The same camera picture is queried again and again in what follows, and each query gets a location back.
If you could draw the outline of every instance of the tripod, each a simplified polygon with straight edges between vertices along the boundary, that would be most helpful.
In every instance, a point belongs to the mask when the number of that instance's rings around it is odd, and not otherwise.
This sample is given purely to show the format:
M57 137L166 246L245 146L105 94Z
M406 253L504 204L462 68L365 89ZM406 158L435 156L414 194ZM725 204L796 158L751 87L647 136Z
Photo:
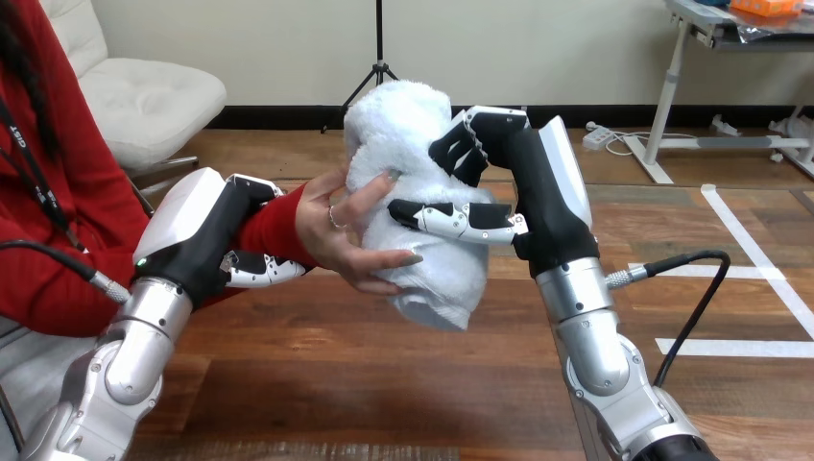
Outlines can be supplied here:
M350 97L347 98L347 101L345 101L345 103L342 104L342 107L339 109L339 112L337 112L336 115L334 115L333 118L331 118L330 121L325 124L322 131L323 134L325 134L325 132L328 131L328 127L333 126L339 118L345 115L347 107L350 106L350 103L353 102L353 99L356 98L356 95L358 95L362 91L362 88L364 88L365 85L368 84L368 82L373 78L373 76L376 77L376 86L379 86L384 83L384 74L389 75L390 78L393 80L398 80L398 77L393 73L393 71L390 70L390 66L387 65L386 62L384 62L381 2L382 0L376 0L376 53L377 53L376 64L373 65L373 70L371 71L371 73L368 74L367 77L365 77L365 80L362 81L362 83L359 85L359 87L356 88L355 91L353 91L353 94L351 94Z

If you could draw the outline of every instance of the white towel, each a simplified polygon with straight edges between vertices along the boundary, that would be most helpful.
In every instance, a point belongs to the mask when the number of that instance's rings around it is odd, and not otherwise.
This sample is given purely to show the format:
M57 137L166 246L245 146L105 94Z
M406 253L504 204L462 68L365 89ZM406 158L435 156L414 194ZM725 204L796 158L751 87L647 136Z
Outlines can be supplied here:
M362 247L422 255L419 264L377 274L405 289L389 301L413 322L461 331L483 297L488 247L409 230L387 209L392 199L458 207L494 202L489 191L449 177L427 154L451 118L449 97L427 85L390 82L371 91L345 118L347 189L352 193L390 169L402 173L393 192L356 224Z

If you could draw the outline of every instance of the white chair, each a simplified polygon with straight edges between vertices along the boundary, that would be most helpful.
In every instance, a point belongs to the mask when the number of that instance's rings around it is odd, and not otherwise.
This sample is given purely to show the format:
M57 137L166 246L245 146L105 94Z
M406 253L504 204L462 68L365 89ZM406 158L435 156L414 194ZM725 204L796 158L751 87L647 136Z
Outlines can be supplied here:
M167 160L226 103L216 77L169 62L110 58L90 0L40 0L116 160L130 176L198 159Z

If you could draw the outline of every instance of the orange object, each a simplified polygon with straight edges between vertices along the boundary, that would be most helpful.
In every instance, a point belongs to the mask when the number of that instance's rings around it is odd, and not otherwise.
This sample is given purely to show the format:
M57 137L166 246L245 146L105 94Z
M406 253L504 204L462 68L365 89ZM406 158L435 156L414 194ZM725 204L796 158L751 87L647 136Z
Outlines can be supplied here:
M803 3L803 0L731 0L730 6L761 16L786 16L800 14Z

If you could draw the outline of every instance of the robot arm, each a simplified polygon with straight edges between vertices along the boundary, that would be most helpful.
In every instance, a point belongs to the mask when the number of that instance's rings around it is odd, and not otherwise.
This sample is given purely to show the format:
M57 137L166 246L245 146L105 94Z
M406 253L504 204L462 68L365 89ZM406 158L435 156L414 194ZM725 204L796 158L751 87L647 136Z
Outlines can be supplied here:
M270 255L231 251L243 221L282 192L272 182L204 168L176 184L133 257L132 292L101 274L91 282L121 304L96 348L69 367L60 401L21 461L118 461L156 406L162 373L187 320L225 287L256 288L307 272Z
M639 350L617 333L611 289L654 273L637 269L605 276L585 185L562 120L534 131L521 111L473 108L453 120L430 156L469 185L477 184L487 162L511 169L517 214L504 205L458 209L393 201L391 215L417 231L511 244L529 261L567 353L566 385L596 416L609 455L622 461L715 460L676 402L649 384ZM479 158L479 171L461 168Z

